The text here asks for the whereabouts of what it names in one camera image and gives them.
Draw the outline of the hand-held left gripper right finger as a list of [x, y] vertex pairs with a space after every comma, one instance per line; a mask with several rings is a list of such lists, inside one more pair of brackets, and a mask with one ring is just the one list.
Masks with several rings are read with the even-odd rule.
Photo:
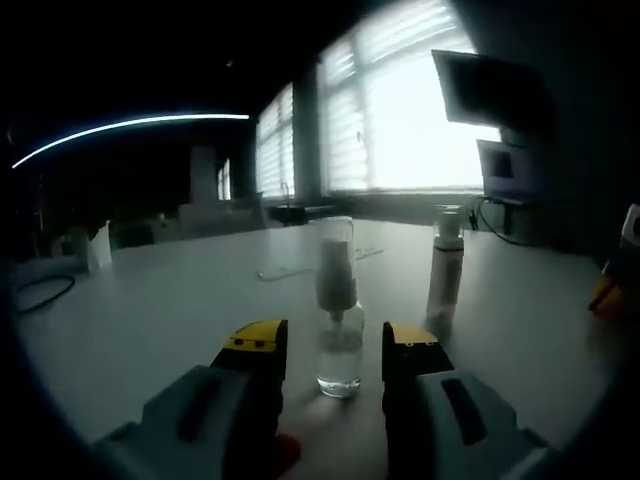
[[382, 409], [392, 479], [540, 479], [555, 455], [514, 408], [458, 370], [430, 332], [383, 326]]

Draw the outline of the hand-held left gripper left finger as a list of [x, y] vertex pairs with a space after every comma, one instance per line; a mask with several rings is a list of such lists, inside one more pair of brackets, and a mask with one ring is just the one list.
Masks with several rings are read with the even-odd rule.
[[272, 479], [288, 322], [252, 322], [95, 443], [113, 479]]

